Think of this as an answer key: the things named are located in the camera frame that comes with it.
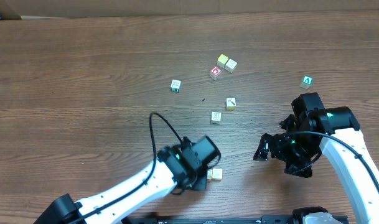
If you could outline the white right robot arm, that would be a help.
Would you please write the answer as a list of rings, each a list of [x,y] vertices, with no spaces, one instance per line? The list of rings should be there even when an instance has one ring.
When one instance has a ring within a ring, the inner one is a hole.
[[[379,171],[366,148],[360,125],[348,107],[294,106],[280,127],[264,134],[253,156],[275,158],[285,174],[312,177],[312,165],[325,156],[347,194],[358,223],[379,223]]]

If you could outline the wooden block with squiggle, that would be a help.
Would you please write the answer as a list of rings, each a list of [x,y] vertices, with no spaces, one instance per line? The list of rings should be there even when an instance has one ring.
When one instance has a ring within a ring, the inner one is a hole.
[[[212,176],[213,176],[213,170],[212,169],[209,169],[207,171],[207,179],[208,180],[212,180]]]

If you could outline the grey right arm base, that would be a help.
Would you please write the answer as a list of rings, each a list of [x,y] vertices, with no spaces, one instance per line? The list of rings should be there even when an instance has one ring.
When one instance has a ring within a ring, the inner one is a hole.
[[[339,223],[325,208],[305,207],[292,211],[293,219],[300,224]]]

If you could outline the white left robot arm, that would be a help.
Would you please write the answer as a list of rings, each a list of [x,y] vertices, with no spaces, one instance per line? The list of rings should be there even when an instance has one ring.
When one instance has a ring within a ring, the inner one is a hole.
[[[59,197],[35,223],[118,223],[144,204],[204,179],[219,155],[208,143],[165,147],[139,173],[98,195],[76,202],[69,194]]]

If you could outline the wooden block number three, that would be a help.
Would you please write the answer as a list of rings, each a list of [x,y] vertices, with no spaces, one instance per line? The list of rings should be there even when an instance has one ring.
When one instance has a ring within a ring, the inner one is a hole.
[[[222,180],[223,170],[222,169],[212,169],[212,180]]]

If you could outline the yellow sided wooden block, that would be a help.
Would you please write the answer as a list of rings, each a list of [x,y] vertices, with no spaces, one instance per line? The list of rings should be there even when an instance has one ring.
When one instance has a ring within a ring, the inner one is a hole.
[[[220,124],[222,118],[222,114],[219,112],[212,112],[210,122],[212,124]]]

